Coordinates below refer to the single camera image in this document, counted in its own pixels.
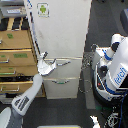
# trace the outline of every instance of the wooden drawer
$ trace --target wooden drawer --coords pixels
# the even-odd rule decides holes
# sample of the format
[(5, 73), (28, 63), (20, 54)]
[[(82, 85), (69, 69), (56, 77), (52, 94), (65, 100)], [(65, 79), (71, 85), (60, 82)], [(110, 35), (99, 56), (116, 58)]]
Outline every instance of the wooden drawer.
[(0, 93), (23, 93), (33, 84), (33, 81), (26, 82), (0, 82)]
[(0, 31), (0, 49), (31, 48), (31, 43), (27, 30)]
[(0, 66), (35, 65), (31, 49), (0, 50)]
[(54, 71), (51, 72), (49, 76), (47, 76), (48, 78), (67, 78), (80, 76), (82, 58), (56, 59), (56, 62), (57, 68), (54, 69)]
[(23, 74), (24, 76), (34, 76), (37, 74), (37, 66), (22, 66), (22, 67), (0, 67), (0, 77), (12, 77), (18, 74)]

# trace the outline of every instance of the white cabinet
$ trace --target white cabinet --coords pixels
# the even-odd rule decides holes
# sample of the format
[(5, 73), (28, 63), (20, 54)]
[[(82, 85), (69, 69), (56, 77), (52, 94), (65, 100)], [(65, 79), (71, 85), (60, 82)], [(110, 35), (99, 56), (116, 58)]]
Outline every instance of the white cabinet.
[[(60, 63), (57, 69), (45, 77), (47, 98), (76, 98), (91, 0), (30, 0), (29, 3), (24, 0), (24, 3), (40, 52), (47, 51), (49, 61), (57, 58), (57, 63)], [(30, 12), (34, 20), (33, 27)], [(68, 78), (73, 79), (62, 82), (62, 85), (61, 82), (51, 82), (51, 79)]]

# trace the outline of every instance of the sticker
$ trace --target sticker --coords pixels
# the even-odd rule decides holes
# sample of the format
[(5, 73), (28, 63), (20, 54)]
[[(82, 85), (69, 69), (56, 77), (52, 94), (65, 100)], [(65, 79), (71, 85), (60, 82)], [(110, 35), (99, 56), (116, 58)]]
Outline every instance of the sticker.
[(11, 33), (7, 34), (7, 36), (8, 36), (9, 39), (13, 38), (13, 35)]
[(5, 55), (0, 55), (1, 58), (5, 58), (6, 56)]
[(39, 17), (49, 17), (49, 6), (47, 3), (38, 3), (37, 9)]
[(8, 69), (10, 69), (10, 70), (11, 70), (11, 69), (13, 69), (13, 68), (8, 68)]
[(14, 58), (28, 58), (26, 53), (13, 54)]

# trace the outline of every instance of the wooden cabinet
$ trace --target wooden cabinet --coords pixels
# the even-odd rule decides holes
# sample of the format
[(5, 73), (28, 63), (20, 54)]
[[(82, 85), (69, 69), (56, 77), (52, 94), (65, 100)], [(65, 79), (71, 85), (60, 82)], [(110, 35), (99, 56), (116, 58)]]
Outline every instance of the wooden cabinet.
[[(10, 18), (7, 30), (0, 31), (0, 78), (16, 78), (19, 74), (22, 74), (24, 77), (33, 77), (38, 71), (37, 58), (30, 31), (29, 29), (21, 30), (21, 26), (19, 26), (19, 30), (11, 30), (13, 21), (14, 18)], [(0, 94), (23, 93), (30, 88), (32, 84), (32, 80), (19, 82), (1, 81)], [(44, 96), (44, 89), (41, 91), (40, 96)]]

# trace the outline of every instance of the white panel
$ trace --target white panel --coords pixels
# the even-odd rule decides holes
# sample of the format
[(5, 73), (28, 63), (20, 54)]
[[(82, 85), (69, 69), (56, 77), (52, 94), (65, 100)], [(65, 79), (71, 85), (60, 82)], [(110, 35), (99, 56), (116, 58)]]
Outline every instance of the white panel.
[(47, 99), (77, 98), (79, 79), (45, 80)]
[(57, 60), (57, 64), (59, 64), (57, 68), (54, 69), (47, 78), (68, 78), (80, 76), (82, 59)]
[[(91, 0), (31, 0), (41, 52), (51, 57), (83, 56)], [(50, 17), (39, 17), (37, 4), (49, 5)]]

